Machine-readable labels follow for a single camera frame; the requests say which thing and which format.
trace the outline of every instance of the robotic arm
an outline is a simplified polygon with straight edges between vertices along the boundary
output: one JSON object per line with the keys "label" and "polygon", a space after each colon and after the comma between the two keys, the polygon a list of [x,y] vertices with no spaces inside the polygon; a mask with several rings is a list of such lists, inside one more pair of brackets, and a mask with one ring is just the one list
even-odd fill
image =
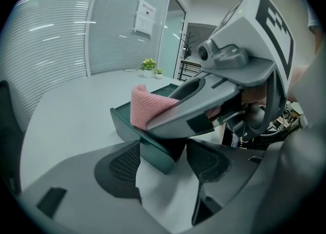
{"label": "robotic arm", "polygon": [[[170,95],[180,101],[153,118],[147,131],[163,139],[213,131],[205,112],[220,106],[218,123],[227,121],[244,141],[263,134],[286,105],[294,51],[291,32],[270,0],[240,0],[199,45],[202,72]],[[265,83],[265,111],[241,104],[244,89]]]}

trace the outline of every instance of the potted plant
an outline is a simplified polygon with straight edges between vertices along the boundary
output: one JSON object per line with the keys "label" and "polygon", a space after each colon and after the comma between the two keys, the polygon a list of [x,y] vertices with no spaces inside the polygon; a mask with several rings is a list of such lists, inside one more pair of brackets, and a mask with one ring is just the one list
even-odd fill
{"label": "potted plant", "polygon": [[164,72],[163,69],[158,68],[158,69],[154,70],[154,75],[156,78],[161,79],[161,78],[163,78],[163,72]]}
{"label": "potted plant", "polygon": [[153,69],[156,67],[156,63],[151,58],[143,61],[141,70],[144,71],[144,77],[150,78],[153,74]]}

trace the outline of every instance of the window blinds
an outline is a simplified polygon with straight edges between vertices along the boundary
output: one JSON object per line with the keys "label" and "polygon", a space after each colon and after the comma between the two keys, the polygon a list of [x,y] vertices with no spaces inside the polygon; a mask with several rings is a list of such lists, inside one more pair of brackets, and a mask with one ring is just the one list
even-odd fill
{"label": "window blinds", "polygon": [[145,59],[157,61],[168,0],[144,0],[156,8],[152,36],[134,32],[139,0],[95,0],[89,31],[91,74],[138,68]]}
{"label": "window blinds", "polygon": [[84,36],[90,0],[20,0],[0,36],[0,73],[26,130],[42,95],[86,76]]}

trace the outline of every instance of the glass wall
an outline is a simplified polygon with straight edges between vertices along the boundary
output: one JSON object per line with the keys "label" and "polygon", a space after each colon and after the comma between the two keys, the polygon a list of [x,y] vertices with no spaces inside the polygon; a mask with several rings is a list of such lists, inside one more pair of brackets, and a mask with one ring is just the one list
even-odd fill
{"label": "glass wall", "polygon": [[[91,74],[139,68],[148,58],[157,61],[167,4],[168,0],[95,0],[89,31]],[[141,25],[145,32],[135,30]]]}
{"label": "glass wall", "polygon": [[166,77],[173,78],[176,69],[184,18],[185,12],[178,2],[170,0],[158,63]]}
{"label": "glass wall", "polygon": [[0,77],[8,81],[23,131],[43,94],[86,76],[90,0],[19,0],[0,37]]}

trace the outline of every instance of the green plant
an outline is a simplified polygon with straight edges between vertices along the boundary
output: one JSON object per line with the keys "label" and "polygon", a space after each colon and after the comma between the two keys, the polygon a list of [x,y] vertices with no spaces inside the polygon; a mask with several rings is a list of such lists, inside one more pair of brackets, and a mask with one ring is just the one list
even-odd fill
{"label": "green plant", "polygon": [[156,74],[163,74],[164,71],[165,71],[165,70],[163,70],[163,69],[161,69],[161,68],[155,69],[155,70],[154,70],[154,75],[156,75]]}
{"label": "green plant", "polygon": [[156,67],[155,61],[149,58],[143,61],[141,70],[153,70],[155,69],[155,67]]}

